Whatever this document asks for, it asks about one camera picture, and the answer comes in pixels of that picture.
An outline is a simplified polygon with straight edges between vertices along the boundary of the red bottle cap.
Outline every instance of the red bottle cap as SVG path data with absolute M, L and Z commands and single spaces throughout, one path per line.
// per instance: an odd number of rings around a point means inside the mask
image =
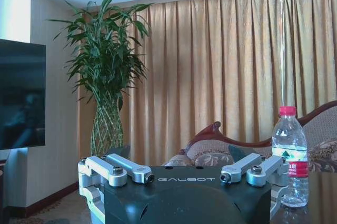
M 280 107 L 280 115 L 296 115 L 296 107 Z

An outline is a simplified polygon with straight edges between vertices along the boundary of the sofa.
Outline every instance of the sofa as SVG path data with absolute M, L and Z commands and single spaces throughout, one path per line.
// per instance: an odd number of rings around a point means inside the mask
M 308 145 L 311 171 L 337 172 L 337 100 L 326 103 L 298 119 Z M 234 163 L 237 156 L 255 152 L 268 158 L 272 154 L 271 138 L 245 143 L 224 136 L 216 121 L 201 130 L 164 166 L 224 166 Z

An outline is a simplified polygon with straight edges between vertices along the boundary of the baseboard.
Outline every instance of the baseboard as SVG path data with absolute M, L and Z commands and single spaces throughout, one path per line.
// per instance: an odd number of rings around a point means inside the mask
M 49 195 L 48 197 L 30 205 L 29 207 L 12 207 L 8 206 L 7 211 L 9 211 L 9 214 L 11 217 L 16 218 L 27 218 L 39 211 L 41 211 L 43 208 L 51 205 L 52 203 L 62 199 L 63 197 L 67 196 L 68 194 L 71 194 L 72 192 L 76 191 L 78 189 L 78 182 L 75 182 L 71 184 L 70 186 L 67 186 L 66 188 L 63 188 L 60 191 L 57 191 L 56 193 Z

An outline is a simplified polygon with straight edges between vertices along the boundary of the sofa armrest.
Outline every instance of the sofa armrest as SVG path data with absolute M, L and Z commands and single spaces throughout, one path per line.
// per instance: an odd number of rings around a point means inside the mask
M 175 155 L 168 162 L 164 163 L 162 166 L 192 166 L 193 161 L 187 155 Z

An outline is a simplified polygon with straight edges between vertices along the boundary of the red label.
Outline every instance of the red label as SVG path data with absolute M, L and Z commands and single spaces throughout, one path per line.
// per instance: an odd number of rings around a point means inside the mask
M 289 177 L 305 178 L 308 172 L 308 162 L 289 162 Z

